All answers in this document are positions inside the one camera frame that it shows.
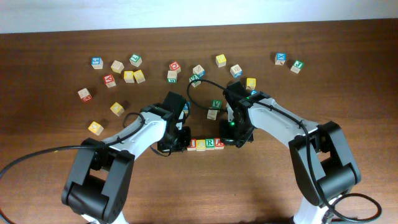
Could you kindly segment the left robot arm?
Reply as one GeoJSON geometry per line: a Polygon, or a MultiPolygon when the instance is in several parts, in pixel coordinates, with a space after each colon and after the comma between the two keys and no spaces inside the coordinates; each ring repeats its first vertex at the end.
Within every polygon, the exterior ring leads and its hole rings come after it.
{"type": "Polygon", "coordinates": [[[84,140],[62,192],[62,203],[89,223],[125,223],[127,199],[135,160],[153,144],[155,153],[169,156],[190,144],[185,127],[186,99],[168,92],[162,103],[149,105],[137,119],[110,138],[84,140]]]}

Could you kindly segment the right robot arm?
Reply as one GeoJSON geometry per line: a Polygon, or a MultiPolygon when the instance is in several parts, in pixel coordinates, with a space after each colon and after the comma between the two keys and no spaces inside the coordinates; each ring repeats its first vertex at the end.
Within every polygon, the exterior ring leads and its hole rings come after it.
{"type": "Polygon", "coordinates": [[[290,222],[330,223],[334,217],[347,221],[335,207],[351,196],[361,173],[340,126],[303,119],[263,92],[251,94],[240,82],[224,88],[223,95],[228,119],[220,123],[222,143],[242,147],[253,141],[255,129],[261,129],[289,148],[303,195],[290,222]]]}

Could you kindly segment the red A block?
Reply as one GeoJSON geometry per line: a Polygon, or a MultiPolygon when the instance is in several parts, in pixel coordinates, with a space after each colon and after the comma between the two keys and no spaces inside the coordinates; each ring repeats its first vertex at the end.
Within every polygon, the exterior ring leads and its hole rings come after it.
{"type": "Polygon", "coordinates": [[[221,142],[220,138],[215,138],[215,149],[224,149],[225,144],[221,142]]]}

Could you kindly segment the red I block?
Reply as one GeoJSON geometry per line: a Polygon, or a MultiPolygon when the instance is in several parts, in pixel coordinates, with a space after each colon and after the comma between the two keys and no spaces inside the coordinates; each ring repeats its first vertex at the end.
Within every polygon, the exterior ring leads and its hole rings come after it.
{"type": "Polygon", "coordinates": [[[196,151],[197,145],[196,145],[196,139],[191,139],[190,140],[190,145],[187,147],[188,151],[196,151]]]}

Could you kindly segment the yellow C block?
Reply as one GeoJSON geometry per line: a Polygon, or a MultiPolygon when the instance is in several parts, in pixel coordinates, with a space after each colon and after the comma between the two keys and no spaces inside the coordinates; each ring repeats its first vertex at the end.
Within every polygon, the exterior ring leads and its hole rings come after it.
{"type": "Polygon", "coordinates": [[[204,139],[197,139],[195,144],[196,151],[206,151],[206,141],[204,139]]]}

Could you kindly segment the green R block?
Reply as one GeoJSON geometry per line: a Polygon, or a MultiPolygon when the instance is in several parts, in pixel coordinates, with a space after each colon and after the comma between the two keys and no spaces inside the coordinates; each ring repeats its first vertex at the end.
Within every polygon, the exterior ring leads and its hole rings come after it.
{"type": "Polygon", "coordinates": [[[205,139],[205,147],[206,147],[206,150],[214,150],[215,149],[215,139],[214,138],[205,139]]]}

